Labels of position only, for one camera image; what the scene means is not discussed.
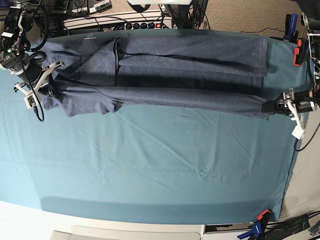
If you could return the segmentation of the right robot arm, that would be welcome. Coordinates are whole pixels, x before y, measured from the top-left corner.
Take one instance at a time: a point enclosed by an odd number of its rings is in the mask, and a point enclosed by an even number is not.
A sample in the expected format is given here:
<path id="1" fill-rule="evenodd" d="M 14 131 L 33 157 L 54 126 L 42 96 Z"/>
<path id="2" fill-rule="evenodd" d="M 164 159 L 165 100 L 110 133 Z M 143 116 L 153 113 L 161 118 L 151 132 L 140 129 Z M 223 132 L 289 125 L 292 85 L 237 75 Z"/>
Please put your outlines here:
<path id="1" fill-rule="evenodd" d="M 42 41 L 32 47 L 27 33 L 33 28 L 36 18 L 40 18 L 44 27 Z M 41 94 L 56 97 L 58 90 L 54 85 L 52 71 L 63 62 L 49 63 L 44 51 L 49 37 L 49 15 L 40 0 L 15 0 L 9 7 L 0 34 L 0 68 L 20 78 L 14 92 L 25 95 Z"/>

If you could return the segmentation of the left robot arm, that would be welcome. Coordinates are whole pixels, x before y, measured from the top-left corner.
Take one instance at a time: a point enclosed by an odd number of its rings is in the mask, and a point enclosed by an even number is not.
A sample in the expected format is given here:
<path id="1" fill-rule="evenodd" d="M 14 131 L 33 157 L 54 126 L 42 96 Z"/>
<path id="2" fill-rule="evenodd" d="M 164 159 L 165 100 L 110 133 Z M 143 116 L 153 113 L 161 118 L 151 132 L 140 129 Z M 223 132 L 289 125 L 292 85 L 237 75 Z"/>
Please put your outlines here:
<path id="1" fill-rule="evenodd" d="M 261 110 L 266 114 L 290 116 L 296 121 L 292 135 L 296 139 L 302 139 L 305 130 L 300 123 L 299 114 L 313 112 L 320 105 L 320 2 L 297 0 L 296 3 L 302 10 L 301 24 L 306 28 L 307 39 L 295 34 L 298 16 L 294 14 L 286 21 L 284 36 L 293 38 L 292 42 L 297 44 L 293 52 L 294 66 L 300 67 L 304 62 L 307 65 L 313 63 L 313 72 L 307 67 L 313 88 L 300 92 L 290 88 L 288 93 L 283 92 L 275 100 L 264 103 Z"/>

